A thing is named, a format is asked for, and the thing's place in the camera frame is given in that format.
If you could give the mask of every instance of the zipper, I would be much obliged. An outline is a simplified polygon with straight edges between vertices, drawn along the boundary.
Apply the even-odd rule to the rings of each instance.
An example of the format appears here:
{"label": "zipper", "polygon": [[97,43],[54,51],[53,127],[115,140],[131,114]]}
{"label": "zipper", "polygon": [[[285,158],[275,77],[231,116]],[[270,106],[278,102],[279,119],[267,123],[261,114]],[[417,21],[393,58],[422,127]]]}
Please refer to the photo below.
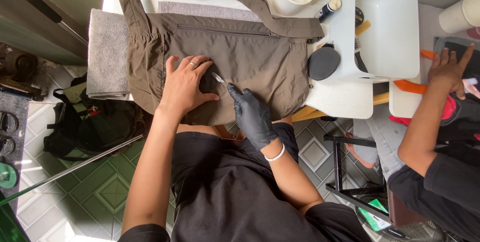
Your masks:
{"label": "zipper", "polygon": [[177,28],[195,30],[195,31],[205,31],[210,33],[218,33],[218,34],[232,35],[232,36],[249,36],[249,37],[263,37],[263,38],[279,38],[280,37],[280,35],[273,32],[241,31],[241,30],[234,30],[234,29],[215,28],[215,27],[190,25],[190,24],[178,24]]}

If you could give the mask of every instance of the white beaded bracelet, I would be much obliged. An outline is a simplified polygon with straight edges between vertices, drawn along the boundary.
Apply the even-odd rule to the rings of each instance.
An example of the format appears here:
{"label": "white beaded bracelet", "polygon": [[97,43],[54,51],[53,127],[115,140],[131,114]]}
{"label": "white beaded bracelet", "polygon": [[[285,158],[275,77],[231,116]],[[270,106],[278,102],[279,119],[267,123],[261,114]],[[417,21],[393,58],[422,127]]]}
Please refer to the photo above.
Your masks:
{"label": "white beaded bracelet", "polygon": [[280,152],[280,154],[278,156],[276,156],[275,158],[272,158],[272,159],[269,159],[269,158],[265,157],[265,159],[268,160],[268,161],[277,160],[283,155],[284,152],[285,152],[285,145],[282,144],[282,151]]}

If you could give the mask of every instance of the brown nylon bag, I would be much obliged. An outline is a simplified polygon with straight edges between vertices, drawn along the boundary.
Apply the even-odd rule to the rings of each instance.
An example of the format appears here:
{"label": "brown nylon bag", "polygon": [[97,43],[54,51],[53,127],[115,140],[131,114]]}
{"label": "brown nylon bag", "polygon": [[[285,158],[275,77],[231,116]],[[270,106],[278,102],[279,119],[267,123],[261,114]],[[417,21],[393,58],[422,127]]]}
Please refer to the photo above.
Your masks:
{"label": "brown nylon bag", "polygon": [[324,36],[316,18],[273,18],[266,0],[238,0],[262,23],[145,13],[140,0],[120,0],[130,37],[127,50],[128,85],[135,102],[153,114],[162,98],[165,61],[179,56],[206,55],[213,65],[200,82],[200,91],[216,93],[187,113],[182,123],[220,125],[235,121],[233,99],[212,72],[239,89],[250,88],[279,120],[308,95],[307,43]]}

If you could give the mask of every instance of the gray jeans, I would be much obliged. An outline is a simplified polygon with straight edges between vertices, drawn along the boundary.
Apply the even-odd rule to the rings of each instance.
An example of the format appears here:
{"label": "gray jeans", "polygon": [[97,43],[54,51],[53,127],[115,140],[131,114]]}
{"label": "gray jeans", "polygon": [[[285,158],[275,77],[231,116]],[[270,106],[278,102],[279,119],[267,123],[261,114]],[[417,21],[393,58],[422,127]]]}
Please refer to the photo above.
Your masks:
{"label": "gray jeans", "polygon": [[403,163],[398,155],[400,143],[407,126],[388,119],[391,116],[388,104],[375,105],[373,115],[369,119],[353,120],[353,137],[375,141],[377,148],[354,145],[357,155],[367,162],[375,163],[377,156],[385,180],[394,172],[400,170]]}

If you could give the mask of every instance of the black shorts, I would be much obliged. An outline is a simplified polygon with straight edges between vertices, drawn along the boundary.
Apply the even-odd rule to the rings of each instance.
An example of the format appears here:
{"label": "black shorts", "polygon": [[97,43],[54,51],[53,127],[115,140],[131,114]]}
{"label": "black shorts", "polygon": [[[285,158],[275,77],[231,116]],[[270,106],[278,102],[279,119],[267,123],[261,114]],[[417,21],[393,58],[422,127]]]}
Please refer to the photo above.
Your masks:
{"label": "black shorts", "polygon": [[[280,122],[274,123],[273,129],[278,134],[280,141],[285,145],[287,152],[298,162],[299,148],[295,140],[293,127],[287,123]],[[172,186],[182,181],[188,170],[198,164],[209,153],[221,152],[222,150],[239,151],[252,157],[252,161],[260,161],[269,166],[263,154],[250,143],[248,138],[245,138],[239,147],[233,147],[231,142],[215,135],[183,132],[175,136],[175,142],[173,143]]]}

